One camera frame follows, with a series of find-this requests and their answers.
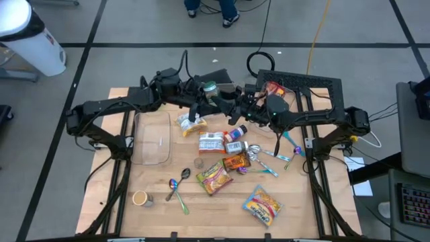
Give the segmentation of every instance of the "paper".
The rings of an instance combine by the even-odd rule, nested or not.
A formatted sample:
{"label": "paper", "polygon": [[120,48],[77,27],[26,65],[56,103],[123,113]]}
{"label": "paper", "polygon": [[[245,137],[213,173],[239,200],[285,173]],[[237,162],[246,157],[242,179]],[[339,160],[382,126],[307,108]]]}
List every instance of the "paper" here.
{"label": "paper", "polygon": [[[345,157],[345,162],[348,165],[348,171],[353,171],[355,169],[359,169],[364,167],[364,160],[361,157]],[[370,182],[365,181],[360,184],[354,185],[355,195],[356,196],[373,196],[372,188],[370,187]]]}

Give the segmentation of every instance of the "white container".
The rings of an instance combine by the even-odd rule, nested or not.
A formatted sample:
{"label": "white container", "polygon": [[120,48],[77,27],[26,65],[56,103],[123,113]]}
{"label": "white container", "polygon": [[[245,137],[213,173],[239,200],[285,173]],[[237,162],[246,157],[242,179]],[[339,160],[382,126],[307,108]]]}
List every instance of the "white container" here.
{"label": "white container", "polygon": [[47,77],[66,70],[66,53],[26,0],[0,0],[0,42]]}

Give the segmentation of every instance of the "can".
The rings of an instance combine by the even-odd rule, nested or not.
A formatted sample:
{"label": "can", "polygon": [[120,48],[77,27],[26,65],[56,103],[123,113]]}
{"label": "can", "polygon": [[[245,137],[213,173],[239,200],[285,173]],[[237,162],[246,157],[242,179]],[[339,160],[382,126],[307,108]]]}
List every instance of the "can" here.
{"label": "can", "polygon": [[154,197],[145,191],[137,191],[133,194],[133,204],[150,207],[154,204]]}

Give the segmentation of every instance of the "food packet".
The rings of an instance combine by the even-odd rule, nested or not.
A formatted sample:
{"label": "food packet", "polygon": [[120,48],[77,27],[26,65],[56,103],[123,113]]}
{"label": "food packet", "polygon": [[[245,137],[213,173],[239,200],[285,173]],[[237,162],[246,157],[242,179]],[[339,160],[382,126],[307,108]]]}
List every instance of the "food packet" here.
{"label": "food packet", "polygon": [[199,153],[225,154],[224,135],[226,132],[200,132]]}
{"label": "food packet", "polygon": [[196,121],[191,122],[188,120],[188,114],[183,114],[177,117],[176,123],[180,125],[182,129],[182,136],[186,137],[189,133],[196,131],[200,128],[206,127],[208,123],[196,114]]}
{"label": "food packet", "polygon": [[282,208],[282,204],[273,199],[258,185],[254,192],[242,205],[254,217],[258,218],[266,227],[269,227]]}
{"label": "food packet", "polygon": [[229,184],[233,180],[225,170],[222,160],[196,175],[196,177],[209,196],[214,195],[223,186]]}
{"label": "food packet", "polygon": [[251,163],[244,153],[240,153],[233,157],[224,158],[222,160],[227,171],[235,170],[239,167],[250,167]]}

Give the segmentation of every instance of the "plastic container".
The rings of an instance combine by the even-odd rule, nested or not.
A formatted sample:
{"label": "plastic container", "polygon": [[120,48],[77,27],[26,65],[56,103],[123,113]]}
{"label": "plastic container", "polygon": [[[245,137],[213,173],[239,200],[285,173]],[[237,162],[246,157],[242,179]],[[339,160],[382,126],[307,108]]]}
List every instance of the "plastic container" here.
{"label": "plastic container", "polygon": [[26,0],[0,1],[0,42],[47,77],[66,70],[66,52]]}
{"label": "plastic container", "polygon": [[136,165],[168,165],[171,150],[170,115],[164,111],[137,114],[134,117],[134,151]]}

